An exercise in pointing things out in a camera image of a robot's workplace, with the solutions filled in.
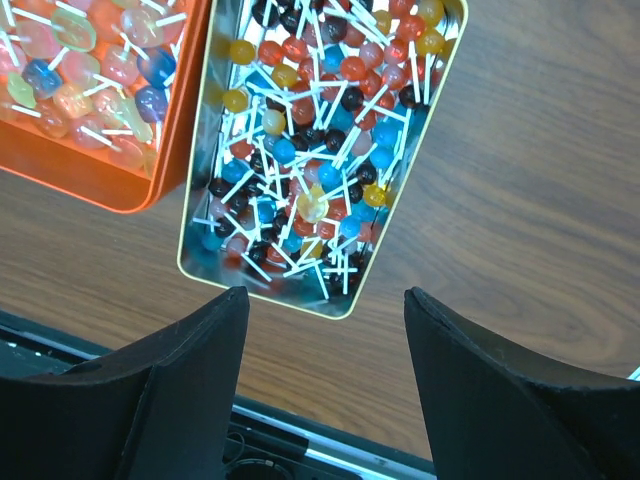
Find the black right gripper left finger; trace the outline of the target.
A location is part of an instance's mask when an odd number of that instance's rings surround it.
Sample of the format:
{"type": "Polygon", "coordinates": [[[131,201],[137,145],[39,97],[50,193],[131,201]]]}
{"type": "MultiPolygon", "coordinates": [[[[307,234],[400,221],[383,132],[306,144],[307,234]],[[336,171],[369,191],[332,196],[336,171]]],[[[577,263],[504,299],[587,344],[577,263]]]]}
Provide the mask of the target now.
{"type": "Polygon", "coordinates": [[[1,381],[5,479],[219,479],[249,319],[233,287],[60,374],[1,381]]]}

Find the gold tin of lollipops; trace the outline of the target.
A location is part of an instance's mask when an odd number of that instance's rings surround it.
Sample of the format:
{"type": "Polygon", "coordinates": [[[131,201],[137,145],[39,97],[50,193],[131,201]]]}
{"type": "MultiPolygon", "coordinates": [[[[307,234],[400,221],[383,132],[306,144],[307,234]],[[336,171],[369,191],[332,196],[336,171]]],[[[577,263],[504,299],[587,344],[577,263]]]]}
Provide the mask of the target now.
{"type": "Polygon", "coordinates": [[[417,1],[213,4],[177,264],[347,317],[468,20],[417,1]]]}

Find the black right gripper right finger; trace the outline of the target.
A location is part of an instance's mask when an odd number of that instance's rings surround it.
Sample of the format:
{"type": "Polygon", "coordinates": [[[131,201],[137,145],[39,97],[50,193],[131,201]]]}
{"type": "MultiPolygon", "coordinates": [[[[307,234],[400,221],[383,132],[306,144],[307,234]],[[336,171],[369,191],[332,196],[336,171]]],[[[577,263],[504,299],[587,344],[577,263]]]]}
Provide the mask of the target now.
{"type": "Polygon", "coordinates": [[[418,287],[404,322],[438,478],[638,478],[638,382],[534,352],[418,287]]]}

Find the orange tin of lollipops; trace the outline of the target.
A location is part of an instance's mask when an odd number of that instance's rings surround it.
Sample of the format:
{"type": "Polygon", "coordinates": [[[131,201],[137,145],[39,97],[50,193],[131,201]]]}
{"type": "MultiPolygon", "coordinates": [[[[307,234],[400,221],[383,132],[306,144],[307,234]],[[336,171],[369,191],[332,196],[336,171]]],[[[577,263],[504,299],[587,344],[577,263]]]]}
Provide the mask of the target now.
{"type": "Polygon", "coordinates": [[[5,1],[1,168],[107,210],[180,185],[208,1],[5,1]]]}

